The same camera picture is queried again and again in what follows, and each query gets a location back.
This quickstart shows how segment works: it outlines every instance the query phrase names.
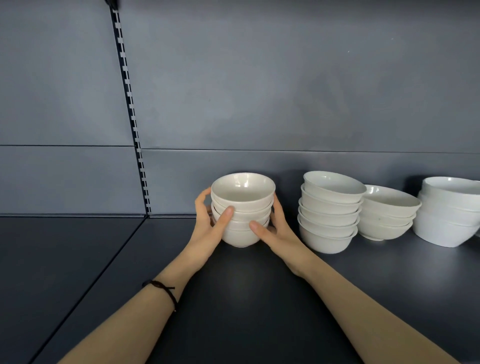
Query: person's right arm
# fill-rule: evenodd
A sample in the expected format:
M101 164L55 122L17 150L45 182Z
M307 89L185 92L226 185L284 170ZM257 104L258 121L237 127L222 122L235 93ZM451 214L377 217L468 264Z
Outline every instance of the person's right arm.
M285 221L276 196L273 206L275 229L267 230L255 221L250 228L315 289L365 364L458 363L307 248Z

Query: hand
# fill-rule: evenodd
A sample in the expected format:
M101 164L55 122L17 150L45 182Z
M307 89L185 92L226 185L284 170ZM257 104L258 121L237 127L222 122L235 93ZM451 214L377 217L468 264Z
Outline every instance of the hand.
M232 219L234 212L233 206L227 207L218 218L215 226L212 226L213 224L209 215L211 207L205 206L204 203L205 197L210 194L210 190L211 188L209 187L202 191L195 200L195 211L197 213L195 228L193 229L190 241L181 253L187 257L194 272L197 272L204 266L220 240L222 240L223 232Z
M288 226L282 205L276 194L273 202L274 211L270 221L275 226L264 228L256 221L250 221L250 229L262 239L272 251L283 259L290 270L299 277L305 278L309 268L319 258L307 248Z

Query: forearm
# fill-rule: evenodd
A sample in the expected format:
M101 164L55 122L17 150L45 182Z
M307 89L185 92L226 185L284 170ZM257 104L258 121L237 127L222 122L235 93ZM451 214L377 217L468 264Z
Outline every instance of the forearm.
M458 363L323 260L307 269L312 285L366 364Z
M185 257L179 255L154 279L175 287L172 293L178 300L193 273ZM60 364L144 363L173 309L168 294L149 284L83 339Z

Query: large white bowl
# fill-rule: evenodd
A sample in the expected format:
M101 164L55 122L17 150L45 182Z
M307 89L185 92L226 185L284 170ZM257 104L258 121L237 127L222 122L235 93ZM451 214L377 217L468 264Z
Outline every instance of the large white bowl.
M270 211L272 211L272 205L273 205L273 200L270 202L270 204L263 208L262 210L258 211L251 211L251 212L241 212L241 211L235 211L233 213L232 220L236 221L252 221L252 220L258 220L263 218L266 214L270 214ZM227 207L220 205L215 198L212 197L212 212L216 210L220 215L225 211Z
M347 238L328 238L308 231L298 219L300 225L300 236L303 242L311 249L325 254L336 254L344 251L352 241L353 237L357 235L357 228L353 234Z
M355 221L357 221L357 217L361 211L361 206L359 209L351 214L346 215L331 215L331 214L322 214L320 212L312 211L306 208L301 201L299 200L299 208L300 212L303 216L305 216L308 220L313 221L318 224L322 225L330 225L330 226L348 226Z
M422 194L449 206L480 211L480 182L455 177L429 177L422 182Z
M408 229L411 228L412 224L413 222L411 221L405 226L387 226L372 223L360 218L358 228L361 236L380 242L382 240L396 239L402 236Z
M480 226L456 225L441 220L425 211L418 211L413 231L423 240L448 248L455 248L470 239Z
M359 202L367 190L365 185L343 174L312 170L303 175L305 191L321 200L339 204Z
M225 229L222 239L227 244L235 246L237 248L245 248L252 244L255 244L257 241L260 240L258 236L252 230L230 230Z
M405 192L393 188L367 184L367 192L363 195L363 209L369 209L377 214L408 218L415 214L421 206L421 201Z
M360 212L360 219L366 220L373 224L388 225L388 226L405 226L412 222L416 214L407 218L395 218L393 216L382 215L376 213L374 210L363 208Z
M218 218L220 217L220 214L218 211L215 209L215 206L213 205L212 202L212 215L215 221L218 221ZM270 221L270 212L267 211L265 215L260 217L259 219L255 219L260 225L264 225L266 222ZM230 222L227 225L227 229L230 230L237 230L237 231L243 231L243 230L250 230L249 223L251 220L248 221L238 221L238 220L230 220Z
M235 211L251 212L266 208L273 201L275 183L258 173L233 173L220 177L210 193L222 206L234 206Z
M357 224L359 223L359 218L349 225L349 226L328 226L315 223L305 216L302 215L299 208L298 218L300 223L308 230L317 235L326 236L329 238L347 238L349 237L354 230L356 229Z
M306 192L303 188L303 185L301 186L301 200L303 206L305 206L307 209L330 215L352 214L359 209L363 201L362 199L360 202L355 204L336 204L335 202L320 200Z
M449 206L445 202L424 196L421 191L418 198L422 202L419 211L425 211L441 218L442 220L458 225L480 225L480 211L462 210L460 208Z

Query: ceramic bowl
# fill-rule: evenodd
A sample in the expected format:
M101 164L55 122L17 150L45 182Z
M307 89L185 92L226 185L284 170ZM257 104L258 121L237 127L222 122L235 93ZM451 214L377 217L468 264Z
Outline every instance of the ceramic bowl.
M235 246L237 248L245 248L247 246L255 244L257 241L260 240L258 236L256 236L252 230L230 230L225 229L222 239L227 244Z
M303 185L301 186L301 200L302 205L307 209L313 212L320 212L322 214L330 215L352 214L359 209L363 201L362 199L360 202L355 204L336 204L335 202L320 200L306 192L303 188Z
M300 225L300 237L303 242L311 249L319 253L336 254L344 251L352 241L353 237L357 235L357 228L353 234L347 238L328 238L308 231L298 219Z
M441 220L425 211L418 211L413 221L413 231L423 240L439 246L455 248L470 239L479 225L464 226Z
M365 185L343 174L312 170L303 175L305 191L315 198L338 204L355 204L367 190Z
M422 194L447 205L480 211L480 182L454 177L429 177L422 182Z
M375 211L363 208L360 212L360 219L370 222L372 224L387 225L387 226L405 226L412 222L417 214L413 214L407 218L395 218L378 214Z
M348 226L355 221L357 221L357 217L361 211L361 206L359 209L351 214L346 215L330 215L330 214L322 214L320 212L315 212L312 210L307 209L303 204L301 199L299 200L299 212L302 213L308 220L313 221L317 224L322 225L330 225L330 226Z
M270 204L265 207L262 210L258 211L251 211L251 212L241 212L241 211L235 211L233 213L232 220L236 221L252 221L252 220L258 220L263 218L266 214L270 214L270 211L272 211L272 205L273 205L273 200L270 202ZM212 198L212 212L214 210L217 211L218 214L222 214L223 211L225 211L227 207L220 205L214 198Z
M220 217L220 214L218 211L215 209L215 206L213 205L212 202L212 215L214 218L214 221L218 221L218 218ZM270 212L267 211L265 215L263 215L259 219L255 219L260 225L265 224L267 221L270 221ZM249 224L251 220L247 221L238 221L238 220L230 220L230 222L227 225L227 229L230 230L237 230L237 231L244 231L244 230L250 230Z
M452 222L458 225L480 225L480 211L462 210L460 208L447 205L445 202L428 198L420 191L418 199L422 202L419 211L425 211L442 220Z
M370 240L382 241L396 239L402 236L408 229L411 228L412 223L413 222L411 221L405 226L387 226L371 223L360 218L358 228L361 236Z
M371 184L366 186L367 192L363 195L363 209L395 218L408 218L414 215L421 206L418 198L405 192Z
M222 206L234 206L235 211L263 210L273 201L275 183L258 173L233 173L220 177L212 184L211 197Z
M305 216L302 215L299 208L298 219L300 223L308 230L313 232L314 234L325 236L328 238L347 238L349 237L354 230L356 229L357 224L359 223L359 218L349 225L349 226L328 226L328 225L320 225L315 223Z

